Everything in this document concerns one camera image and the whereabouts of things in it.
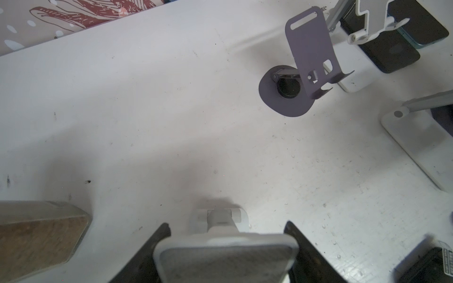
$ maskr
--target black device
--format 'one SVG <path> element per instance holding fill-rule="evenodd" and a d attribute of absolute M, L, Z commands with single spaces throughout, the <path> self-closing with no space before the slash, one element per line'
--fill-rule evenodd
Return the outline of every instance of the black device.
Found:
<path fill-rule="evenodd" d="M 398 283 L 453 283 L 443 273 L 442 248 L 433 248 L 401 276 Z"/>
<path fill-rule="evenodd" d="M 389 3 L 388 15 L 399 22 L 409 22 L 398 31 L 415 47 L 422 48 L 448 36 L 448 31 L 416 0 L 397 0 Z"/>
<path fill-rule="evenodd" d="M 288 272 L 291 283 L 347 283 L 291 221 L 286 223 L 284 233 L 299 244 L 299 253 Z M 163 223 L 109 283 L 161 283 L 153 253 L 157 243 L 170 236 L 169 225 Z"/>
<path fill-rule="evenodd" d="M 365 15 L 356 15 L 354 1 L 340 22 L 346 33 L 352 34 L 365 26 Z M 404 68 L 420 59 L 418 51 L 396 30 L 382 32 L 376 39 L 360 44 L 359 47 L 379 70 L 386 74 Z"/>

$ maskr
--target round hole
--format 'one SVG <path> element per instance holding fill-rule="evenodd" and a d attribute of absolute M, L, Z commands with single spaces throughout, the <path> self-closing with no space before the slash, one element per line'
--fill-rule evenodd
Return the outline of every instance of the round hole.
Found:
<path fill-rule="evenodd" d="M 401 117 L 403 117 L 403 112 L 395 111 L 395 112 L 393 112 L 393 115 L 395 115 L 395 117 L 397 117 L 397 118 L 401 118 Z"/>
<path fill-rule="evenodd" d="M 296 79 L 279 79 L 277 81 L 279 94 L 286 98 L 294 98 L 300 92 L 300 83 Z"/>

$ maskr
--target patterned fabric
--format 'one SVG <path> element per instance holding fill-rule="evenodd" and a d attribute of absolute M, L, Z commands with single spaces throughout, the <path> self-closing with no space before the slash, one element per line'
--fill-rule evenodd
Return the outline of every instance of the patterned fabric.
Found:
<path fill-rule="evenodd" d="M 170 2 L 7 0 L 0 2 L 0 56 Z"/>

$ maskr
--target white plastic base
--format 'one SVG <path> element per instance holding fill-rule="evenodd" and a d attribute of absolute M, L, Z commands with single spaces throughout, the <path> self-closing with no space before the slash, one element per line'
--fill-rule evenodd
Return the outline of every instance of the white plastic base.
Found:
<path fill-rule="evenodd" d="M 249 232 L 249 216 L 242 208 L 228 208 L 231 210 L 231 217 L 236 228 L 241 233 Z M 213 209 L 197 209 L 190 220 L 190 231 L 192 234 L 207 233 L 207 216 Z"/>
<path fill-rule="evenodd" d="M 340 27 L 340 23 L 330 33 L 333 50 L 343 73 L 347 74 L 354 71 L 354 73 L 341 80 L 338 84 L 346 92 L 356 92 L 378 80 L 383 73 L 360 47 L 348 44 L 347 37 L 347 33 Z M 332 65 L 324 64 L 324 68 L 330 72 Z"/>
<path fill-rule="evenodd" d="M 441 190 L 453 192 L 453 137 L 428 111 L 400 107 L 385 114 L 381 123 Z"/>

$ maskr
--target white stand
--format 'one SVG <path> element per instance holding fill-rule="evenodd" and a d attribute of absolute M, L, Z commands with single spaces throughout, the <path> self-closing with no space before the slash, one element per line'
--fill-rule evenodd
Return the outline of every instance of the white stand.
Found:
<path fill-rule="evenodd" d="M 349 35 L 349 44 L 364 44 L 379 36 L 383 31 L 395 30 L 407 22 L 406 18 L 398 23 L 387 16 L 387 8 L 394 0 L 356 0 L 356 15 L 365 14 L 365 27 Z"/>
<path fill-rule="evenodd" d="M 293 266 L 299 252 L 296 239 L 287 234 L 240 233 L 237 223 L 247 222 L 248 229 L 243 209 L 197 214 L 207 233 L 171 236 L 156 245 L 153 258 L 162 283 L 280 283 Z"/>
<path fill-rule="evenodd" d="M 215 225 L 213 223 L 222 222 L 221 219 L 218 219 L 220 213 L 211 214 L 212 211 L 214 211 L 214 209 L 197 209 L 195 211 L 190 219 L 190 231 L 192 234 L 207 233 L 209 228 Z M 232 219 L 233 225 L 236 226 L 239 232 L 249 232 L 249 217 L 245 210 L 241 208 L 228 208 L 215 211 L 222 211 L 222 214 L 227 213 L 229 218 Z"/>
<path fill-rule="evenodd" d="M 443 191 L 453 192 L 453 137 L 430 115 L 430 108 L 453 104 L 453 91 L 414 99 L 381 123 L 397 143 Z"/>
<path fill-rule="evenodd" d="M 374 81 L 377 81 L 382 76 L 383 73 L 360 47 L 350 45 L 347 42 L 348 35 L 340 27 L 340 22 L 337 23 L 334 31 L 330 33 L 330 38 L 333 43 L 333 50 L 343 72 L 347 74 L 354 71 L 354 73 L 338 83 L 344 91 L 359 91 Z M 324 63 L 324 68 L 330 72 L 332 65 Z"/>

